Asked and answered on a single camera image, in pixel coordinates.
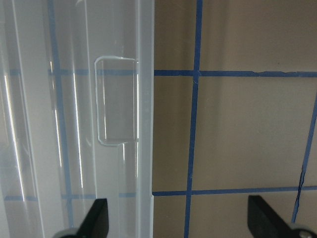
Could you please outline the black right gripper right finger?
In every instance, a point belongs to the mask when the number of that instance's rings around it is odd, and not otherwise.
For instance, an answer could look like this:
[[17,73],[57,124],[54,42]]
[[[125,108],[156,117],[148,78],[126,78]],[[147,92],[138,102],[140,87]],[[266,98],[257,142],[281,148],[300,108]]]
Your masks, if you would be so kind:
[[299,238],[259,195],[248,197],[248,228],[254,238]]

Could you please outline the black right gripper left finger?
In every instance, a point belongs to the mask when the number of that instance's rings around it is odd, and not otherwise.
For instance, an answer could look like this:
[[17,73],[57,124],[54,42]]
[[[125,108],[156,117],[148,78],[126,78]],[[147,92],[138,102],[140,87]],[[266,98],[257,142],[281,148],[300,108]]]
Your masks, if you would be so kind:
[[109,216],[106,198],[96,199],[81,226],[76,238],[106,238],[109,232]]

